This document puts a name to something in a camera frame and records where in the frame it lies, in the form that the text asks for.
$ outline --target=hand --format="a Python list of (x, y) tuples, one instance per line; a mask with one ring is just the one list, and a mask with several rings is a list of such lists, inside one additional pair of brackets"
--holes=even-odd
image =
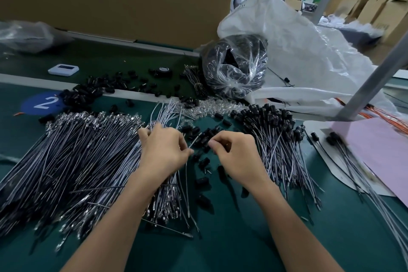
[(180, 169), (194, 153), (187, 147), (180, 131), (172, 127), (163, 128), (160, 123), (156, 123), (151, 132), (140, 128), (139, 137), (142, 155), (136, 171), (145, 170), (160, 184)]
[(270, 182), (252, 135), (220, 131), (208, 142), (225, 171), (249, 192)]

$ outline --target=person's left hand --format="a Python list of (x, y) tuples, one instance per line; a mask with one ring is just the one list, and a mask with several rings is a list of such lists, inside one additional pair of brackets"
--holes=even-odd
[(187, 147), (180, 131), (172, 127), (163, 128), (160, 123), (156, 123), (151, 132), (146, 128), (139, 129), (139, 137), (142, 155), (136, 171), (144, 170), (158, 183), (180, 169), (194, 153)]

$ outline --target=device screen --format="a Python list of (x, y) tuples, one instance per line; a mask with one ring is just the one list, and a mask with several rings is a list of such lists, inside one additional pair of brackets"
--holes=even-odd
[(63, 68), (63, 69), (74, 69), (74, 67), (70, 67), (70, 66), (58, 66), (58, 68)]

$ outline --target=white electronic device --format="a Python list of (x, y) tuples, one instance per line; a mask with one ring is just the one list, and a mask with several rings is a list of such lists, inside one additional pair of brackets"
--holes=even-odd
[(79, 67), (73, 65), (65, 65), (60, 63), (51, 69), (48, 69), (49, 74), (62, 75), (63, 77), (70, 77), (75, 72), (78, 72)]

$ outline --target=table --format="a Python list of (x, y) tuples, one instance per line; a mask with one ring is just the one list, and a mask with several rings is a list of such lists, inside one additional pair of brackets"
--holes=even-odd
[[(164, 83), (160, 81), (160, 85), (166, 85), (171, 90), (173, 85), (181, 84), (183, 93), (190, 95), (188, 92), (193, 93), (191, 85), (176, 75), (176, 71), (181, 71), (185, 58), (191, 60), (191, 57), (180, 55), (75, 41), (64, 48), (38, 56), (9, 56), (8, 59), (3, 56), (0, 60), (0, 73), (80, 83), (88, 75), (97, 76), (105, 72), (111, 74), (127, 71), (132, 67), (143, 73), (142, 69), (158, 67), (160, 64), (173, 67), (175, 72), (172, 79), (165, 80)], [(46, 70), (57, 63), (79, 65), (80, 71), (72, 77), (56, 78)], [(0, 91), (3, 95), (0, 97), (0, 153), (22, 157), (43, 134), (44, 126), (38, 123), (39, 116), (13, 114), (20, 112), (22, 104), (33, 95), (58, 91), (7, 83), (0, 84)], [(149, 118), (155, 105), (151, 101), (135, 101), (135, 106), (128, 108), (125, 106), (125, 99), (104, 96), (95, 101), (93, 109), (108, 110), (112, 104), (117, 104), (125, 113), (138, 112), (144, 120)], [(206, 117), (195, 123), (201, 128), (207, 128), (214, 127), (219, 121)], [(318, 191), (322, 210), (318, 211), (314, 206), (310, 206), (314, 225), (306, 223), (324, 247), (345, 271), (405, 271), (399, 248), (373, 206), (370, 203), (361, 203), (354, 190), (333, 177), (307, 140), (302, 142), (302, 150), (312, 178), (325, 191)], [(191, 213), (198, 223), (201, 235), (192, 230), (194, 239), (188, 239), (166, 232), (165, 229), (147, 230), (142, 223), (130, 252), (126, 271), (284, 271), (256, 202), (251, 195), (242, 198), (241, 187), (231, 179), (228, 185), (223, 184), (216, 171), (219, 165), (217, 157), (211, 152), (208, 156), (213, 174), (206, 176), (210, 178), (212, 188), (204, 194), (211, 199), (214, 213), (198, 208), (193, 200), (190, 200)], [(190, 182), (204, 176), (197, 165), (190, 163), (189, 166)], [(0, 162), (0, 178), (10, 169), (10, 164)], [(196, 195), (194, 187), (189, 187), (190, 198)], [(408, 224), (408, 213), (403, 204), (395, 198), (384, 199)], [(288, 201), (299, 216), (309, 217), (299, 190), (290, 191)], [(44, 241), (33, 245), (33, 226), (30, 224), (24, 229), (14, 230), (7, 237), (0, 239), (2, 271), (57, 272), (79, 245), (79, 241), (70, 236), (63, 249), (58, 254), (54, 253), (61, 239), (57, 229)]]

